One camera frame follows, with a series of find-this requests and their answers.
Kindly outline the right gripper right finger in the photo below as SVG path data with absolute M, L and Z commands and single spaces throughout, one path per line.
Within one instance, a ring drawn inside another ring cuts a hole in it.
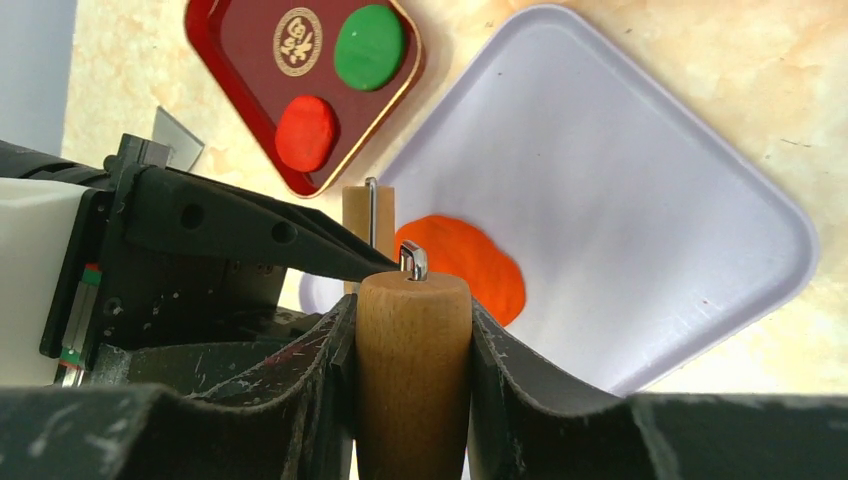
M 619 398 L 472 311 L 475 479 L 843 479 L 843 396 Z

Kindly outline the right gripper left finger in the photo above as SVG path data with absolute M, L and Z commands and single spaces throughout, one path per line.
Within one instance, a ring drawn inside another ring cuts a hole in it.
M 356 299 L 198 393 L 157 384 L 5 388 L 5 479 L 346 479 Z

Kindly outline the dark red lacquer tray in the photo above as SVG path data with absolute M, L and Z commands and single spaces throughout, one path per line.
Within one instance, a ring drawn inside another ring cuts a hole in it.
M 186 37 L 264 150 L 289 190 L 312 198 L 326 190 L 412 89 L 425 50 L 415 20 L 397 1 L 384 7 L 401 25 L 405 51 L 383 87 L 357 91 L 337 76 L 334 49 L 362 1 L 189 1 Z M 300 95 L 329 104 L 337 122 L 333 148 L 315 172 L 298 172 L 275 146 L 285 108 Z

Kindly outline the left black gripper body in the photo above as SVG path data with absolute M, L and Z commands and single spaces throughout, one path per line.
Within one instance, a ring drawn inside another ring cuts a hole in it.
M 122 174 L 133 165 L 171 169 L 155 163 L 157 153 L 156 144 L 125 135 L 118 152 L 96 169 L 1 145 L 1 180 L 86 189 L 39 346 L 58 361 L 49 385 L 210 388 L 318 322 L 309 316 L 293 328 L 277 320 L 278 297 L 293 268 L 167 254 L 127 241 Z

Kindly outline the orange-red dough lump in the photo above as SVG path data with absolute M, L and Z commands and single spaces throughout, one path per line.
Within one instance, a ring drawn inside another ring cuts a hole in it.
M 526 287 L 518 264 L 489 236 L 463 220 L 428 215 L 395 233 L 395 245 L 407 240 L 423 248 L 429 270 L 464 279 L 472 295 L 503 327 L 526 305 Z

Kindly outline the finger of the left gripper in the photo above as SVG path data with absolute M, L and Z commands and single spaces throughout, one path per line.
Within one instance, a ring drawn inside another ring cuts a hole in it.
M 148 250 L 360 282 L 399 266 L 322 211 L 176 170 L 122 174 L 123 234 Z

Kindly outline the red dough disc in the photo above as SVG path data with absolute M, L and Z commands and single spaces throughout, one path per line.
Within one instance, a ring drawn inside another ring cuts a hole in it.
M 284 165 L 299 173 L 312 173 L 326 163 L 337 134 L 330 104 L 317 96 L 300 95 L 284 109 L 274 144 Z

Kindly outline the lavender plastic cutting board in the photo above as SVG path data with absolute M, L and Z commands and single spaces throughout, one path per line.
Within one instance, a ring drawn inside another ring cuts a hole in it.
M 577 378 L 656 382 L 795 297 L 819 256 L 802 209 L 572 9 L 495 32 L 379 177 L 396 222 L 461 219 L 519 266 L 502 332 Z

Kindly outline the wooden double-ended dough roller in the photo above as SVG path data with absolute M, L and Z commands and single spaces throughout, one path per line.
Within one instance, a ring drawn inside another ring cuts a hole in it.
M 470 408 L 472 298 L 430 273 L 411 241 L 400 266 L 356 289 L 355 447 L 361 479 L 459 479 Z

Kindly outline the green dough disc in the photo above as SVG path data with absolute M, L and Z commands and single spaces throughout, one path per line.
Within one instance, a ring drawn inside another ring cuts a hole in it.
M 395 76 L 405 51 L 398 15 L 386 5 L 369 4 L 343 23 L 334 48 L 335 72 L 354 90 L 379 90 Z

